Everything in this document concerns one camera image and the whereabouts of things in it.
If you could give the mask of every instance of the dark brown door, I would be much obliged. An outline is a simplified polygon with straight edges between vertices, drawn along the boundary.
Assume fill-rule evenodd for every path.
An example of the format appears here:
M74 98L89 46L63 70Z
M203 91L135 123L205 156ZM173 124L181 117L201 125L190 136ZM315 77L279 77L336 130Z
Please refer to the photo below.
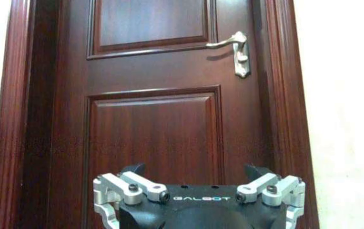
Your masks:
M234 49L249 35L252 73ZM102 227L93 179L134 163L162 183L243 184L272 164L251 0L71 0L59 15L51 228Z

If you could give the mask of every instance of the silver door handle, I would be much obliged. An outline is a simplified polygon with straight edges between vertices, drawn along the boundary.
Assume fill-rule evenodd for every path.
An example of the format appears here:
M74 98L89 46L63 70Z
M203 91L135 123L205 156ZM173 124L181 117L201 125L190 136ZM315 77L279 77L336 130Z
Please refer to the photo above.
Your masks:
M251 73L251 62L249 57L249 42L246 34L239 31L234 36L219 42L219 43L207 43L209 49L219 49L230 44L234 44L235 50L235 71L237 75L242 78L246 78Z

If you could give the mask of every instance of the logo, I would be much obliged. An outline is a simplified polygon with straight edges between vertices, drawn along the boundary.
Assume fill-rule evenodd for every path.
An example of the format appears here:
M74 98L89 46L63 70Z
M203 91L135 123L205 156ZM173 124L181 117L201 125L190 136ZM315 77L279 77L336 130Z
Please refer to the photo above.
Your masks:
M174 197L174 200L193 200L193 201L229 201L231 197Z

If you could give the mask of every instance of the silver metal bracket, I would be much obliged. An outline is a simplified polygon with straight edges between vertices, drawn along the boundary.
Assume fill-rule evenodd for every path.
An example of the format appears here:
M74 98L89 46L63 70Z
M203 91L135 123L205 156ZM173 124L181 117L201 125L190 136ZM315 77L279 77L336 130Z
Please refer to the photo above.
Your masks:
M263 191L263 202L267 205L279 206L284 202L288 206L286 229L295 229L296 220L304 215L306 188L307 185L300 178L288 176Z
M170 193L166 185L153 182L134 172L125 172L121 178L130 184L138 184L151 201L161 203L169 202Z
M121 224L117 219L115 206L125 200L129 205L137 205L143 201L143 190L137 185L133 186L114 174L101 175L94 180L94 204L95 212L102 215L103 225L107 229L119 229Z
M246 78L251 74L247 35L242 31L239 31L234 34L234 36L230 39L219 43L209 43L207 48L219 49L230 44L234 44L237 75L242 78Z
M238 187L237 199L241 203L254 203L258 201L258 196L268 185L275 185L279 181L278 175L267 173L254 182Z

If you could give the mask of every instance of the door frame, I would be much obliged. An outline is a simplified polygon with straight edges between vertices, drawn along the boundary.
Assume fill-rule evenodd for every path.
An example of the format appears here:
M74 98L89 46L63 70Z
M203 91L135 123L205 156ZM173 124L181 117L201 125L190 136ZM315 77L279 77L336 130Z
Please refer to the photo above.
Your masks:
M254 0L274 171L307 183L300 228L319 228L292 0ZM0 228L47 225L59 0L13 0L0 90Z

